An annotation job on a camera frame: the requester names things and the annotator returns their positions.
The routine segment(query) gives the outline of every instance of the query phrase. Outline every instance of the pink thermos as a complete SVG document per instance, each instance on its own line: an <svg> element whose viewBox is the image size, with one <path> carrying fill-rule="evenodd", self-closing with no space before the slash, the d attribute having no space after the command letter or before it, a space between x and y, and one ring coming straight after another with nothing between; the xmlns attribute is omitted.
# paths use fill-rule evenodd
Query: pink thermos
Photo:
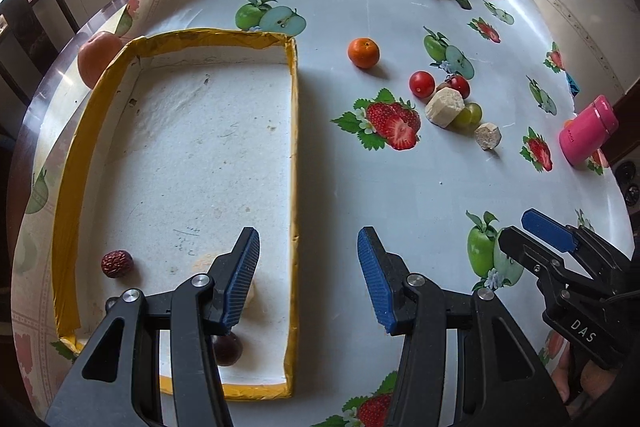
<svg viewBox="0 0 640 427"><path fill-rule="evenodd" d="M618 128L618 118L601 94L560 131L560 149L572 166L580 165Z"/></svg>

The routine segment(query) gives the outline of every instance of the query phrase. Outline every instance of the round table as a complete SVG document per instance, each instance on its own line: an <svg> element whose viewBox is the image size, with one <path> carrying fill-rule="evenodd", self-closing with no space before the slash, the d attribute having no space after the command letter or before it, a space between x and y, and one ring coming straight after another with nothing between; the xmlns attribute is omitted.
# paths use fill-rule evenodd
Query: round table
<svg viewBox="0 0 640 427"><path fill-rule="evenodd" d="M83 109L81 97L75 97L82 94L79 77L70 73L78 47L104 23L114 31L120 16L113 14L124 2L114 1L83 27L47 73L28 110L11 171L12 250L29 183L50 150L64 162ZM498 297L547 361L549 328L540 317L544 305L535 277L525 272L509 281L496 273L494 261L494 271L480 275L484 268L470 263L467 239L470 230L484 230L485 225L476 225L465 213L494 214L499 222L492 224L500 229L519 225L523 211L536 207L561 223L593 226L625 254L632 253L625 205L610 169L599 165L598 157L572 169L559 150L556 137L563 122L573 117L573 103L559 52L535 4L469 2L471 10L455 0L129 0L120 19L126 38L201 26L274 30L282 22L283 31L295 34L298 42L296 385L288 400L231 403L236 425L360 427L356 415L363 400L351 399L374 393L381 382L388 386L386 377L398 367L402 338L385 335L376 322L355 250L363 226L374 226L388 251L399 253L409 270L443 289L470 293L478 285L500 288ZM279 16L267 21L251 8L240 12L247 4ZM348 42L363 36L382 49L380 63L370 71L358 70L346 58ZM452 45L468 58L473 72L466 63L459 70L451 65L462 60L462 53L447 55L449 60L439 56ZM483 121L502 130L495 153L482 151L472 135L441 129L424 117L424 102L412 98L408 88L408 78L417 70L429 71L436 82L447 71L468 77L469 100L482 106ZM397 150L399 143L382 137L367 120L366 107L390 104L389 96L417 105L421 126L418 133L404 128L413 139L404 150ZM581 270L571 259L566 264ZM14 264L15 340L25 385L43 415L70 362L54 345L47 256L28 269L24 261L21 266L16 273ZM27 288L15 288L26 280ZM441 425L452 419L455 367L452 341ZM163 399L170 404L168 397ZM170 418L171 408L166 409Z"/></svg>

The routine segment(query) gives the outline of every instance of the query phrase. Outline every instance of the cheese block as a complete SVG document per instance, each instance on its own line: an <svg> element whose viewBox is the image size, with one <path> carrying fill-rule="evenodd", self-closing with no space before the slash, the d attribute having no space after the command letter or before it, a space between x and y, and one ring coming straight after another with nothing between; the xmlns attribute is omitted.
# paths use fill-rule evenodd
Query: cheese block
<svg viewBox="0 0 640 427"><path fill-rule="evenodd" d="M485 151L496 148L502 139L500 129L495 123L483 123L474 134L478 145Z"/></svg>
<svg viewBox="0 0 640 427"><path fill-rule="evenodd" d="M424 113L431 123L440 127L449 125L465 108L462 95L455 89L444 87L437 91L424 109Z"/></svg>

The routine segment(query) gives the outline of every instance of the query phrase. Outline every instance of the cherry tomato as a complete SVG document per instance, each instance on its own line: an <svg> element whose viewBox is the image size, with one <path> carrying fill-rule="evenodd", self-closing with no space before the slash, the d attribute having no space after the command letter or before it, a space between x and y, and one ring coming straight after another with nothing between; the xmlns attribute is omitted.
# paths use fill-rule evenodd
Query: cherry tomato
<svg viewBox="0 0 640 427"><path fill-rule="evenodd" d="M426 71L416 71L409 78L409 89L418 98L427 98L436 89L436 81Z"/></svg>
<svg viewBox="0 0 640 427"><path fill-rule="evenodd" d="M449 87L460 92L462 98L466 98L471 94L471 88L466 78L461 74L452 74L447 80L445 80Z"/></svg>

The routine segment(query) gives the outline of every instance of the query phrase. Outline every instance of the strawberry print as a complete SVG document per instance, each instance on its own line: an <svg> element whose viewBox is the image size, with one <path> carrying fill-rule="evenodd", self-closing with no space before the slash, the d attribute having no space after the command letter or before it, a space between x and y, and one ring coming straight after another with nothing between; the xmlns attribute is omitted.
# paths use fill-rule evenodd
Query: strawberry print
<svg viewBox="0 0 640 427"><path fill-rule="evenodd" d="M587 160L587 168L590 171L595 172L598 176L602 176L604 174L604 168L603 167L608 167L609 164L607 163L606 165L603 164L602 158L604 157L604 154L602 154L602 152L600 151L600 149L597 149L596 152L594 152L590 158L588 158Z"/></svg>
<svg viewBox="0 0 640 427"><path fill-rule="evenodd" d="M546 59L543 64L550 68L554 73L560 73L564 71L564 64L562 63L562 57L560 56L560 50L555 42L551 44L551 51L546 52Z"/></svg>
<svg viewBox="0 0 640 427"><path fill-rule="evenodd" d="M478 33L482 35L483 38L500 43L500 35L494 29L493 26L485 22L482 17L478 17L478 19L471 19L471 22L468 24L473 29L475 29Z"/></svg>
<svg viewBox="0 0 640 427"><path fill-rule="evenodd" d="M562 335L554 330L549 331L549 334L546 336L545 346L538 352L538 357L542 365L547 365L557 357L563 345L564 338Z"/></svg>
<svg viewBox="0 0 640 427"><path fill-rule="evenodd" d="M363 403L358 409L356 418L364 427L383 427L386 413L391 405L391 393L373 396Z"/></svg>
<svg viewBox="0 0 640 427"><path fill-rule="evenodd" d="M520 151L520 155L527 161L533 163L536 171L542 172L543 169L550 171L553 168L549 147L542 136L536 134L535 131L529 127L529 134L523 136L522 141L524 147Z"/></svg>
<svg viewBox="0 0 640 427"><path fill-rule="evenodd" d="M33 369L33 357L31 356L31 337L25 333L19 335L14 333L15 352L18 355L20 365L25 374L28 375Z"/></svg>
<svg viewBox="0 0 640 427"><path fill-rule="evenodd" d="M342 414L329 416L312 427L384 427L397 379L396 371L389 373L375 393L348 399Z"/></svg>
<svg viewBox="0 0 640 427"><path fill-rule="evenodd" d="M361 98L353 104L353 112L345 112L332 120L340 129L355 134L367 150L384 149L385 145L397 151L412 149L420 139L420 115L409 101L396 101L391 92L380 89L373 100Z"/></svg>

